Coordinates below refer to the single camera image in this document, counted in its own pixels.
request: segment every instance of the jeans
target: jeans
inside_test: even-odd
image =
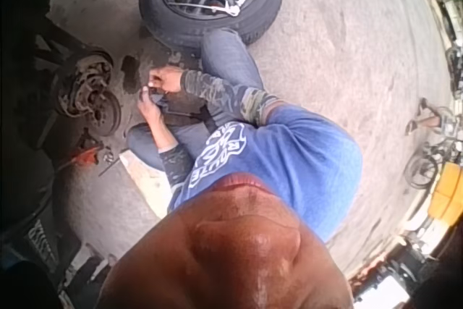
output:
[[[206,33],[201,42],[201,60],[203,71],[207,74],[228,80],[233,84],[263,89],[254,59],[239,35],[233,30],[224,28]],[[208,105],[208,109],[217,127],[236,120],[233,115],[227,114],[217,106]],[[211,135],[202,122],[169,129],[193,158],[201,154],[206,140]],[[127,145],[147,165],[163,170],[158,149],[146,123],[138,124],[129,130]]]

